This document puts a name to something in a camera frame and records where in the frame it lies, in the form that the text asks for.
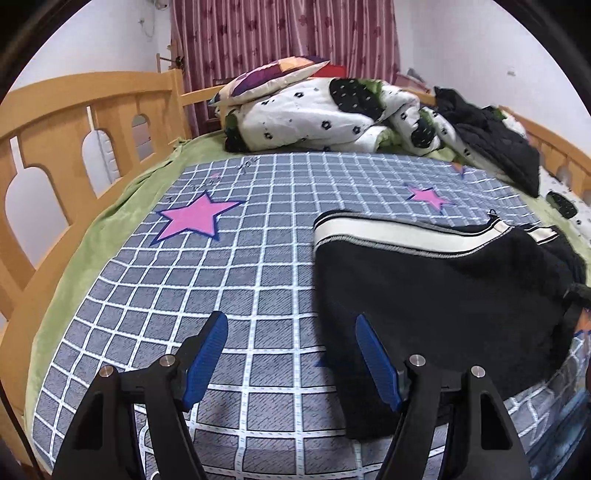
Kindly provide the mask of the black pants with white stripe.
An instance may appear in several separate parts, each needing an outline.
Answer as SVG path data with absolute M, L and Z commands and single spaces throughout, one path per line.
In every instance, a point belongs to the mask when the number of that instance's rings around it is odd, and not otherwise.
M 556 226 L 498 217 L 450 227 L 333 210 L 315 219 L 314 290 L 325 361 L 349 438 L 393 434 L 397 417 L 370 377 L 356 319 L 394 356 L 465 371 L 480 365 L 503 398 L 565 362 L 587 284 L 583 258 Z

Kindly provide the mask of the grey checked bed sheet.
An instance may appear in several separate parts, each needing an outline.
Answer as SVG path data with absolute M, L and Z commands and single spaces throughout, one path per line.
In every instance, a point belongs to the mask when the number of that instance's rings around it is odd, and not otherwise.
M 69 316 L 56 479 L 590 474 L 590 251 L 493 174 L 287 153 L 185 168 Z

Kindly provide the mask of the green bed blanket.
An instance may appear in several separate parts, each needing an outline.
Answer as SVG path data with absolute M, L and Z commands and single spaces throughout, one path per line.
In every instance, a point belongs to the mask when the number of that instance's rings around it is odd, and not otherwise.
M 325 383 L 312 303 L 311 228 L 332 209 L 448 226 L 556 225 L 583 258 L 590 239 L 492 174 L 363 153 L 233 157 L 205 137 L 136 178 L 92 223 L 34 340 L 25 409 L 52 425 L 98 368 L 140 368 L 197 333 L 211 310 L 229 336 L 213 382 L 281 392 Z

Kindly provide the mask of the black jacket on bed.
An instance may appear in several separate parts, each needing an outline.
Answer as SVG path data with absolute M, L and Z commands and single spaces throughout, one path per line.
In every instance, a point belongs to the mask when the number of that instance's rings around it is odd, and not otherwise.
M 493 107 L 478 108 L 454 89 L 436 87 L 435 97 L 437 113 L 467 147 L 499 167 L 523 192 L 539 196 L 540 154 L 527 138 L 509 129 Z

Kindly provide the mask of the white floral black quilt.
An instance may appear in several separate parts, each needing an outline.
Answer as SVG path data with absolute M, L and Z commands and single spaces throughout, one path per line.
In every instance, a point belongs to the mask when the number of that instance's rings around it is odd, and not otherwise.
M 308 78 L 243 105 L 215 107 L 224 121 L 225 147 L 230 152 L 294 145 L 308 150 L 406 153 L 484 169 L 519 188 L 499 167 L 464 144 L 437 113 L 436 97 L 434 106 L 428 106 L 418 95 L 382 80 Z M 528 139 L 525 127 L 510 112 L 487 107 Z M 589 207 L 543 167 L 537 151 L 539 196 L 588 237 Z

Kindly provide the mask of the purple patterned pillow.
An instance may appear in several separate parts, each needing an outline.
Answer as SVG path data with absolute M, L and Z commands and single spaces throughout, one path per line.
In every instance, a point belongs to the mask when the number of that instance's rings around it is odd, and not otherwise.
M 315 56 L 290 56 L 240 74 L 209 100 L 211 106 L 239 106 L 301 82 L 329 64 Z

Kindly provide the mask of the maroon striped curtain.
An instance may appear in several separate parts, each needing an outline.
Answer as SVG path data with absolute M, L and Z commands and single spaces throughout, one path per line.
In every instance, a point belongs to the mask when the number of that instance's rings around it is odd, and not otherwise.
M 171 35 L 187 91 L 290 56 L 317 56 L 351 77 L 401 70 L 391 1 L 174 1 Z

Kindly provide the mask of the wooden bed frame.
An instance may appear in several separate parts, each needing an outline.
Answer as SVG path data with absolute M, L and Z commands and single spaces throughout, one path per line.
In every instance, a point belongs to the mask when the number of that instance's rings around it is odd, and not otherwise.
M 15 223 L 1 221 L 1 311 L 8 322 L 1 345 L 1 394 L 37 470 L 49 471 L 33 444 L 33 417 L 25 409 L 36 334 L 89 227 L 136 178 L 178 147 L 205 137 L 217 139 L 222 153 L 240 158 L 280 152 L 360 153 L 294 145 L 230 152 L 224 121 L 209 104 L 222 87 L 184 93 L 180 83 L 175 72 L 81 74 L 29 85 L 2 101 L 2 193 L 11 191 L 19 174 L 41 172 L 64 219 L 61 238 L 39 263 L 28 258 Z M 558 167 L 543 130 L 510 113 L 556 178 Z M 589 171 L 579 165 L 571 171 L 575 185 L 568 191 L 580 200 L 590 187 Z

